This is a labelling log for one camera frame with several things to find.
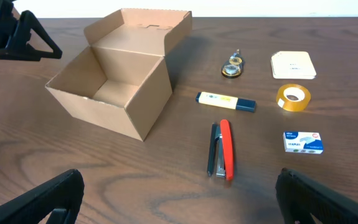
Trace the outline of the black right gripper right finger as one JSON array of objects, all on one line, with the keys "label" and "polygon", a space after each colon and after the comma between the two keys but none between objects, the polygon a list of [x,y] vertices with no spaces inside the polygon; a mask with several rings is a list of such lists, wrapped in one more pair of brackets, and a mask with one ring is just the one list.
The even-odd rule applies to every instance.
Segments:
[{"label": "black right gripper right finger", "polygon": [[275,185],[284,222],[358,224],[358,203],[292,169],[281,170]]}]

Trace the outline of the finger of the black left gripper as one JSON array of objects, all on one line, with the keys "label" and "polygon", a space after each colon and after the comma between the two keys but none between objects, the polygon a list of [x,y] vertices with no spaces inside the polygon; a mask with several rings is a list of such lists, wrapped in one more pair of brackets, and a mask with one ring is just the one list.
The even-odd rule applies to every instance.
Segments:
[{"label": "finger of the black left gripper", "polygon": [[[29,44],[32,30],[52,49],[52,52],[36,50]],[[61,49],[30,11],[24,11],[21,14],[13,35],[9,38],[6,48],[0,55],[2,60],[23,61],[40,61],[41,58],[61,59],[61,57]]]}]

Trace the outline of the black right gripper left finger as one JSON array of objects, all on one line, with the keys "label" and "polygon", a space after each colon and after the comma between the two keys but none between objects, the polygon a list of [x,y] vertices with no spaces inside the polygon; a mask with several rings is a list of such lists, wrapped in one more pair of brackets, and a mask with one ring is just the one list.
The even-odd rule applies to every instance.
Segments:
[{"label": "black right gripper left finger", "polygon": [[36,188],[0,206],[0,224],[47,223],[74,224],[82,198],[84,181],[76,169],[67,170]]}]

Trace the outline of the clear yellow tape roll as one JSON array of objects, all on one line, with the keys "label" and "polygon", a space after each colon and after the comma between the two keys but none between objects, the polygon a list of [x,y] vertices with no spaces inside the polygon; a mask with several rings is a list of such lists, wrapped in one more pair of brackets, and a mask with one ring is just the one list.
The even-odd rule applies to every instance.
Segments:
[{"label": "clear yellow tape roll", "polygon": [[298,84],[280,87],[276,96],[278,106],[286,111],[299,112],[306,109],[311,100],[309,90]]}]

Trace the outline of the brown cardboard box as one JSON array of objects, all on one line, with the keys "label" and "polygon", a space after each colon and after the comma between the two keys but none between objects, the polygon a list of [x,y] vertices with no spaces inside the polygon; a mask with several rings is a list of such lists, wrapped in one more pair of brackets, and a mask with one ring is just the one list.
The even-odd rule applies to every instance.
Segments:
[{"label": "brown cardboard box", "polygon": [[45,87],[74,118],[144,141],[172,95],[165,57],[191,29],[189,11],[117,10]]}]

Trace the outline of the yellow sticky note pad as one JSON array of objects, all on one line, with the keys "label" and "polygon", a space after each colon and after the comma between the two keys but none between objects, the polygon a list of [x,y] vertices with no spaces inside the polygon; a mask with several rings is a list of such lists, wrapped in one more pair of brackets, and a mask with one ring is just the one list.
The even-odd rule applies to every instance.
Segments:
[{"label": "yellow sticky note pad", "polygon": [[316,71],[311,57],[305,51],[279,51],[271,56],[271,69],[275,79],[312,80]]}]

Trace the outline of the blue white staples box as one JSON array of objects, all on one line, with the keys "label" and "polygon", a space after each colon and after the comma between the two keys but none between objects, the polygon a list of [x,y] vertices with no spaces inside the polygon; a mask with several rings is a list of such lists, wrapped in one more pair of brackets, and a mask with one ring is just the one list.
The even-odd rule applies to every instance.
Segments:
[{"label": "blue white staples box", "polygon": [[321,135],[316,132],[285,131],[283,142],[286,152],[322,154],[324,146]]}]

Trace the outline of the yellow highlighter blue cap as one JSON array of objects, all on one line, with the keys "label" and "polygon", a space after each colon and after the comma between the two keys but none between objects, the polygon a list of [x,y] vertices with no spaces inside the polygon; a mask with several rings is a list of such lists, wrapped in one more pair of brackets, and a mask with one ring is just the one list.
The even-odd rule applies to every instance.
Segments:
[{"label": "yellow highlighter blue cap", "polygon": [[217,106],[231,110],[248,111],[252,113],[255,111],[256,108],[256,102],[253,100],[246,100],[234,96],[226,96],[216,93],[208,93],[204,91],[198,92],[195,101],[200,104]]}]

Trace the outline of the correction tape dispenser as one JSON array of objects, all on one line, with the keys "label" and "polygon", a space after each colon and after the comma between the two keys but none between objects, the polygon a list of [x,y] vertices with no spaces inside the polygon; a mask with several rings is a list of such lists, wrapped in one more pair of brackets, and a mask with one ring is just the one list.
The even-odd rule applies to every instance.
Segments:
[{"label": "correction tape dispenser", "polygon": [[245,59],[237,49],[233,55],[222,65],[221,74],[226,78],[238,78],[243,73]]}]

